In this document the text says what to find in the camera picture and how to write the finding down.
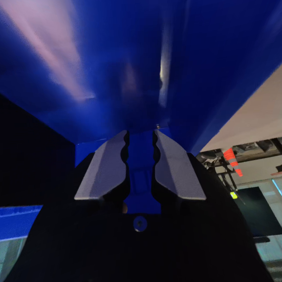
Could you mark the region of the blue plastic bin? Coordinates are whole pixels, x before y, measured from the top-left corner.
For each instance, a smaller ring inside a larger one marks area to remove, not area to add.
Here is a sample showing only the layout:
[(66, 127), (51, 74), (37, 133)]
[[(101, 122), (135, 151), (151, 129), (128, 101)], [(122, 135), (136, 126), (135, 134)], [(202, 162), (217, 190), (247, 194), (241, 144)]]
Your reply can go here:
[(200, 152), (281, 65), (281, 1), (1, 1), (1, 94), (77, 145)]

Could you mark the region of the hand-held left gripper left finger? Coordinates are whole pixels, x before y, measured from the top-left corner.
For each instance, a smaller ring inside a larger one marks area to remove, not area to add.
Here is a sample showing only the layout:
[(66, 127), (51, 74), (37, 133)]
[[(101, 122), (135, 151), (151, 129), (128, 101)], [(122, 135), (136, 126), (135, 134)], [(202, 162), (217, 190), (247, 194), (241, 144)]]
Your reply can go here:
[(102, 144), (95, 151), (74, 199), (123, 202), (130, 193), (131, 185), (128, 147), (127, 130)]

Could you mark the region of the dark green board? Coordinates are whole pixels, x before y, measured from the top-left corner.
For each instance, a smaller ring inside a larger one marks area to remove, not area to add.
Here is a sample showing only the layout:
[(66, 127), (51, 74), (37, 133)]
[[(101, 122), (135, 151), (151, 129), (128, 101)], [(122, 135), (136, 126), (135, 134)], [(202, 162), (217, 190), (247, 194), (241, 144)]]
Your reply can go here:
[(259, 187), (239, 189), (234, 199), (253, 237), (281, 235), (282, 227)]

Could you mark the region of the black tripod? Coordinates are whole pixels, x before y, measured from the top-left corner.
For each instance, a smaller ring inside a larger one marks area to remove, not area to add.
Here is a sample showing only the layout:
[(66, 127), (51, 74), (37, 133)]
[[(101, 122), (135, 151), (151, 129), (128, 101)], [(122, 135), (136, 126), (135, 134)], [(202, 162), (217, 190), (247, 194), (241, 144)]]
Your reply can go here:
[[(229, 193), (232, 197), (232, 199), (239, 199), (243, 205), (245, 206), (246, 203), (242, 200), (242, 198), (237, 194), (237, 186), (234, 182), (234, 179), (232, 178), (232, 174), (235, 173), (235, 170), (230, 170), (228, 168), (228, 164), (224, 158), (224, 156), (222, 155), (220, 157), (220, 160), (219, 160), (219, 163), (221, 164), (221, 166), (224, 168), (224, 172), (223, 173), (218, 173), (218, 175), (220, 175), (222, 177), (222, 181), (223, 181), (223, 184), (225, 185), (225, 187), (229, 190)], [(226, 175), (229, 176), (230, 180), (231, 180), (231, 183), (232, 185), (230, 185), (230, 183), (227, 181), (226, 179)]]

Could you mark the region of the orange traffic cone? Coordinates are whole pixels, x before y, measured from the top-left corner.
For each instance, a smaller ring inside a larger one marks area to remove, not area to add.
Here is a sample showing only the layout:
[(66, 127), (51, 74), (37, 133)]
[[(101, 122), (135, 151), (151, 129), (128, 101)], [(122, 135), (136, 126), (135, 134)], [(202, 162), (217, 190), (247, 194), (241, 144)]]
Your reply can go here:
[(235, 170), (239, 177), (243, 176), (241, 169), (239, 168), (239, 164), (236, 160), (234, 151), (232, 148), (229, 148), (223, 152), (224, 158), (229, 162), (231, 167)]

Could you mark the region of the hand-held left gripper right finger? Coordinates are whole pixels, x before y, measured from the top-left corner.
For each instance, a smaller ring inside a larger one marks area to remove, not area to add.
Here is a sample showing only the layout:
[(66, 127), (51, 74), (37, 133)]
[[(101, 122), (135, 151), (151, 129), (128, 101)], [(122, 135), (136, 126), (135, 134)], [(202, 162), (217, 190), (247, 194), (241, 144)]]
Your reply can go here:
[(206, 200), (187, 152), (170, 137), (155, 130), (160, 159), (155, 166), (155, 179), (168, 191), (185, 200)]

